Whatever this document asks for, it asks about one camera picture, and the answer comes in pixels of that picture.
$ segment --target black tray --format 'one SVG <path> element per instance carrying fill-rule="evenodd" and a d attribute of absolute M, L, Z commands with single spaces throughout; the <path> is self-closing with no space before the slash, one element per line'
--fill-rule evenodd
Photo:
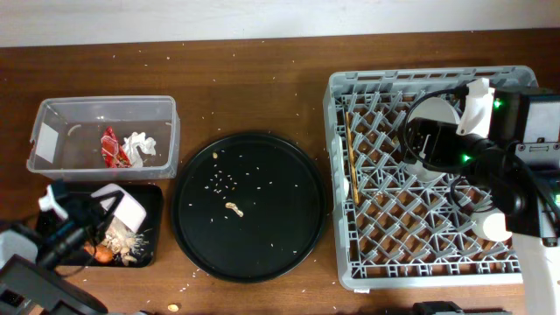
<path fill-rule="evenodd" d="M 70 193 L 85 193 L 91 194 L 100 188 L 104 187 L 102 184 L 95 185 L 82 185 L 82 184 L 68 184 L 66 189 Z M 146 218 L 138 229 L 139 234 L 143 234 L 143 239 L 147 241 L 140 249 L 141 254 L 133 255 L 138 261 L 130 262 L 125 266 L 123 262 L 116 261 L 115 259 L 110 263 L 99 263 L 93 260 L 89 265 L 97 267 L 125 267 L 125 268 L 142 268 L 153 263 L 156 246 L 158 245 L 159 226 L 161 223 L 161 213 L 164 205 L 164 197 L 161 189 L 155 185 L 119 185 L 127 193 L 129 193 L 140 205 L 146 210 Z M 49 235 L 59 222 L 58 217 L 53 212 L 41 213 L 38 217 L 36 230 L 41 235 Z M 64 259 L 61 263 L 63 266 L 83 266 L 88 262 L 91 257 L 84 249 L 71 254 Z"/>
<path fill-rule="evenodd" d="M 226 202 L 244 216 L 225 208 Z M 295 268 L 314 248 L 325 218 L 326 192 L 315 164 L 268 134 L 230 136 L 198 153 L 179 175 L 171 208 L 175 238 L 191 261 L 242 283 Z"/>

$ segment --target red wrapper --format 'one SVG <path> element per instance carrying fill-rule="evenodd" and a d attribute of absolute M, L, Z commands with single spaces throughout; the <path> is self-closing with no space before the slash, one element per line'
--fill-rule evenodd
<path fill-rule="evenodd" d="M 124 153 L 123 147 L 116 139 L 111 127 L 107 127 L 101 138 L 101 154 L 105 165 L 110 168 L 131 167 L 129 157 Z"/>

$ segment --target white tissue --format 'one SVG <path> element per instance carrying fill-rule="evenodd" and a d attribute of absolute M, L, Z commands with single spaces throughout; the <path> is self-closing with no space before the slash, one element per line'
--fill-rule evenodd
<path fill-rule="evenodd" d="M 155 146 L 156 140 L 150 137 L 146 139 L 145 132 L 141 134 L 133 132 L 128 138 L 124 138 L 124 145 L 122 146 L 122 149 L 129 157 L 132 167 L 142 167 L 144 166 L 144 162 L 140 157 L 140 153 L 138 153 L 138 148 L 140 148 L 140 151 L 143 154 L 156 155 Z"/>

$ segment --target white wall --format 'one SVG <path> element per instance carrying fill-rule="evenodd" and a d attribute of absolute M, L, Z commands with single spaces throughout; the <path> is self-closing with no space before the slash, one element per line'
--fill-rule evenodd
<path fill-rule="evenodd" d="M 560 27 L 558 0 L 0 0 L 0 46 Z"/>

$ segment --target plastic storage bin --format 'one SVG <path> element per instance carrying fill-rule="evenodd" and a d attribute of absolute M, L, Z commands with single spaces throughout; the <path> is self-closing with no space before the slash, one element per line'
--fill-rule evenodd
<path fill-rule="evenodd" d="M 156 155 L 141 168 L 107 168 L 101 138 L 112 127 L 119 140 L 145 132 Z M 44 100 L 37 113 L 27 169 L 66 181 L 172 179 L 179 161 L 180 121 L 170 96 L 105 96 Z"/>
<path fill-rule="evenodd" d="M 387 70 L 335 73 L 323 100 L 331 159 L 334 236 L 340 283 L 358 292 L 380 288 L 520 284 L 510 241 L 490 242 L 448 200 L 455 179 L 445 174 L 419 182 L 400 161 L 395 135 L 406 110 L 426 93 L 480 77 L 496 87 L 536 87 L 526 66 Z M 457 100 L 446 98 L 458 108 Z M 352 123 L 347 122 L 347 113 Z M 352 133 L 352 145 L 347 133 Z M 352 198 L 353 148 L 360 203 Z M 458 186 L 461 203 L 490 195 Z"/>

